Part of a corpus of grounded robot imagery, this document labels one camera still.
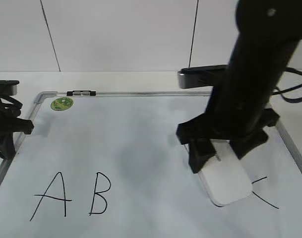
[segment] white wall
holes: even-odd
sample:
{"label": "white wall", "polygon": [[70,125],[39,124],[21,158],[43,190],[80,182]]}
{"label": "white wall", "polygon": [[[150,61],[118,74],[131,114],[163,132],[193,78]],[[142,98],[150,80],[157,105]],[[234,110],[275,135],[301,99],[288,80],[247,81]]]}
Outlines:
{"label": "white wall", "polygon": [[38,0],[0,0],[0,71],[57,71]]}
{"label": "white wall", "polygon": [[62,71],[178,70],[196,0],[43,0]]}
{"label": "white wall", "polygon": [[[62,71],[188,66],[196,0],[42,0]],[[199,0],[191,66],[228,62],[237,0]],[[291,66],[302,69],[302,43]],[[0,71],[58,71],[39,0],[0,0]]]}

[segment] aluminum whiteboard frame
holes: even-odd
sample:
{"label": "aluminum whiteboard frame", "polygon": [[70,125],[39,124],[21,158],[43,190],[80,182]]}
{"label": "aluminum whiteboard frame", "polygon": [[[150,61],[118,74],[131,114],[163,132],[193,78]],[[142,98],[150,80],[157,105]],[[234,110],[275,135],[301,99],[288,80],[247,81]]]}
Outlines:
{"label": "aluminum whiteboard frame", "polygon": [[[29,113],[27,114],[27,120],[34,121],[37,112],[39,111],[42,103],[47,98],[54,98],[54,97],[63,97],[67,96],[67,92],[56,92],[56,91],[44,91],[39,93],[35,100],[34,106],[31,107]],[[87,95],[80,95],[80,96],[69,96],[69,97],[169,97],[169,96],[202,96],[202,97],[209,97],[210,92],[114,92],[114,93],[97,93],[96,96],[87,96]],[[294,159],[297,167],[299,168],[302,174],[302,155],[298,148],[296,147],[295,143],[293,142],[292,138],[286,131],[285,127],[283,126],[282,122],[279,120],[276,124],[276,129],[278,130],[283,142],[285,143],[287,149],[289,150],[292,158]],[[14,142],[15,151],[18,151],[22,142],[24,141],[25,134],[21,132],[17,137],[16,141]],[[0,186],[2,184],[5,175],[12,164],[13,160],[3,160],[0,165]]]}

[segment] metal hinge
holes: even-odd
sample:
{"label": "metal hinge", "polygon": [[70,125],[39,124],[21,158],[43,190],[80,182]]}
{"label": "metal hinge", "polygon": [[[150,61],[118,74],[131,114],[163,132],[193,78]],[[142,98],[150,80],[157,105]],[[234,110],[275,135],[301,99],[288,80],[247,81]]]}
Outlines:
{"label": "metal hinge", "polygon": [[67,96],[76,96],[76,97],[91,97],[96,96],[96,91],[82,90],[82,91],[68,91]]}

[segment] green sticker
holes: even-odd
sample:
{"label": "green sticker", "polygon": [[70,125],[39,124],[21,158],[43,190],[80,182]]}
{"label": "green sticker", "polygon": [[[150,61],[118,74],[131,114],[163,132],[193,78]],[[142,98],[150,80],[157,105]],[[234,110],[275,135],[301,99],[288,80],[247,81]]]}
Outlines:
{"label": "green sticker", "polygon": [[51,104],[51,108],[54,111],[65,111],[73,105],[73,100],[71,98],[57,98]]}

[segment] table surface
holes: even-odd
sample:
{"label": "table surface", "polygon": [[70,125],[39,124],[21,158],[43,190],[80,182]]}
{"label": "table surface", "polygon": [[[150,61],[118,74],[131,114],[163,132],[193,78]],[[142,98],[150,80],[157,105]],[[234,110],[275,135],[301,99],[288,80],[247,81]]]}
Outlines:
{"label": "table surface", "polygon": [[[0,72],[0,80],[19,80],[16,99],[23,103],[25,117],[42,91],[96,90],[97,92],[185,91],[178,87],[176,72]],[[284,89],[302,82],[302,77],[285,73],[279,86]],[[210,91],[211,87],[187,91]],[[287,96],[302,96],[302,89]],[[289,104],[280,96],[271,104],[280,114],[288,133],[302,154],[302,103]]]}

